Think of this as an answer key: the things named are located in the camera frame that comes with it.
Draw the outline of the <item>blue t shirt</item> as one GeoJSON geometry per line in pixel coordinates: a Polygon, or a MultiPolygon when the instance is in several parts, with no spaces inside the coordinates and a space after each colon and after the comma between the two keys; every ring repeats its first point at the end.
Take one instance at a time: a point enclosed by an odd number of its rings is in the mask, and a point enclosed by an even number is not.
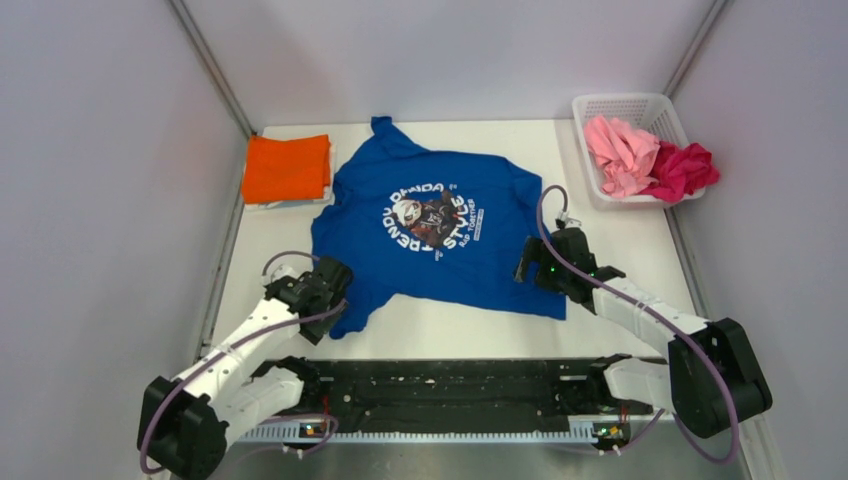
{"type": "Polygon", "coordinates": [[[540,176],[502,156],[427,149],[388,116],[370,125],[311,226],[313,253],[353,273],[331,337],[362,331],[397,294],[564,320],[562,296],[514,278],[539,233],[540,176]]]}

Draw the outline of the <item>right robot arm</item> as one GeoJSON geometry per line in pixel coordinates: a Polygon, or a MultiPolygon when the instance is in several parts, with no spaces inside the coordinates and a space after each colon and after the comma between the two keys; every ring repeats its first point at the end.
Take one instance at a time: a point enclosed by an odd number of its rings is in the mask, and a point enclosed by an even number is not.
{"type": "Polygon", "coordinates": [[[518,282],[566,296],[650,346],[662,362],[624,354],[600,361],[586,385],[589,404],[612,412],[625,400],[671,412],[698,438],[710,438],[773,406],[773,396],[743,326],[687,314],[636,285],[613,266],[598,265],[578,227],[550,239],[526,239],[514,271],[518,282]]]}

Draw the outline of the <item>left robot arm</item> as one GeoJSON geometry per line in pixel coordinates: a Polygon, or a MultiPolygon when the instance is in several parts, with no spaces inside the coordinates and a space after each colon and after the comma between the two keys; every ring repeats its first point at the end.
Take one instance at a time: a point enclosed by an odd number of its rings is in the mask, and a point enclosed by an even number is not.
{"type": "Polygon", "coordinates": [[[311,259],[302,273],[265,265],[263,293],[242,323],[190,367],[147,385],[137,437],[144,474],[208,479],[248,431],[280,411],[317,407],[321,388],[307,366],[271,358],[297,337],[318,344],[348,305],[351,268],[329,256],[311,259]]]}

